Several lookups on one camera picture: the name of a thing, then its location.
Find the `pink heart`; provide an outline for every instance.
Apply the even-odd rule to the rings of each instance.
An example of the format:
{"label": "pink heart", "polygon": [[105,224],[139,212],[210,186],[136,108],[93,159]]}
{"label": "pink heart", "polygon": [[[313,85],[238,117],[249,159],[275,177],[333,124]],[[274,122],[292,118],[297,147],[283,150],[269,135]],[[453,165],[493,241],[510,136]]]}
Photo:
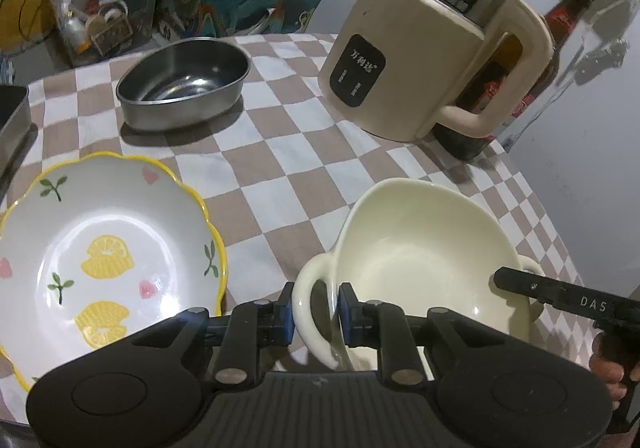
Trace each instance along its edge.
{"label": "pink heart", "polygon": [[160,175],[148,167],[142,167],[142,177],[144,177],[145,181],[150,185],[160,179]]}
{"label": "pink heart", "polygon": [[13,274],[9,261],[4,257],[0,259],[0,279],[10,279]]}
{"label": "pink heart", "polygon": [[158,288],[149,281],[140,282],[138,289],[140,291],[140,298],[143,300],[154,297],[158,293]]}

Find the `white plate with yellow rim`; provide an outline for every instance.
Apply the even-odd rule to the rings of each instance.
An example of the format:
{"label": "white plate with yellow rim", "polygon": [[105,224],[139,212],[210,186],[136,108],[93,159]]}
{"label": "white plate with yellow rim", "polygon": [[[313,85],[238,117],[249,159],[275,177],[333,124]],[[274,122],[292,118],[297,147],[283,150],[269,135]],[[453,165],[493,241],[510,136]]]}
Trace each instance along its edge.
{"label": "white plate with yellow rim", "polygon": [[0,223],[0,349],[25,390],[186,308],[220,315],[225,287],[204,201],[146,157],[54,165]]}

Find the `kettle handle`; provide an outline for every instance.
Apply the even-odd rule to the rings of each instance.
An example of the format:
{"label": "kettle handle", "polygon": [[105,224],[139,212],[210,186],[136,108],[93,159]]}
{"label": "kettle handle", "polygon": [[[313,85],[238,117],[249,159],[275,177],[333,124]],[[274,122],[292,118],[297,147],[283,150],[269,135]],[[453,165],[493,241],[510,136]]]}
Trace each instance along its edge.
{"label": "kettle handle", "polygon": [[554,42],[545,22],[523,0],[505,0],[489,22],[484,41],[471,64],[456,84],[454,92],[462,92],[461,83],[468,82],[497,49],[504,34],[513,34],[522,43],[522,56],[503,80],[498,92],[480,114],[472,114],[454,105],[438,110],[436,122],[472,138],[490,135],[505,121],[516,105],[529,93],[548,66],[554,53]]}

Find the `human hand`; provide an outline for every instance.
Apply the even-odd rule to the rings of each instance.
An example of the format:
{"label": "human hand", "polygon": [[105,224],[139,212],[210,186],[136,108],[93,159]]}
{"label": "human hand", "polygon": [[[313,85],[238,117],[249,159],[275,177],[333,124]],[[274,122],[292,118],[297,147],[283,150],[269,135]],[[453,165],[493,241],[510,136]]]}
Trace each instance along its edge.
{"label": "human hand", "polygon": [[[593,340],[593,355],[589,360],[589,368],[597,377],[603,380],[609,389],[609,395],[613,401],[613,410],[620,406],[620,400],[626,396],[626,385],[622,383],[625,376],[624,367],[612,360],[607,359],[602,352],[603,338],[605,333],[599,333]],[[607,335],[607,342],[615,342],[618,351],[623,351],[622,342],[615,336]],[[640,380],[640,360],[629,373],[631,381]]]}

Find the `lemon pattern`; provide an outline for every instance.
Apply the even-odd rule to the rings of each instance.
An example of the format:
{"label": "lemon pattern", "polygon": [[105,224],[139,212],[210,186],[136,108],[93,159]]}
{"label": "lemon pattern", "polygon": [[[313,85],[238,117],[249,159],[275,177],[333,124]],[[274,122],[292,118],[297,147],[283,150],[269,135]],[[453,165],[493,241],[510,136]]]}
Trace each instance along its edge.
{"label": "lemon pattern", "polygon": [[129,316],[129,309],[119,303],[98,301],[89,304],[74,318],[84,341],[92,349],[99,349],[127,335],[121,321]]}
{"label": "lemon pattern", "polygon": [[134,266],[129,248],[115,235],[100,235],[86,252],[89,258],[80,267],[92,279],[114,279]]}

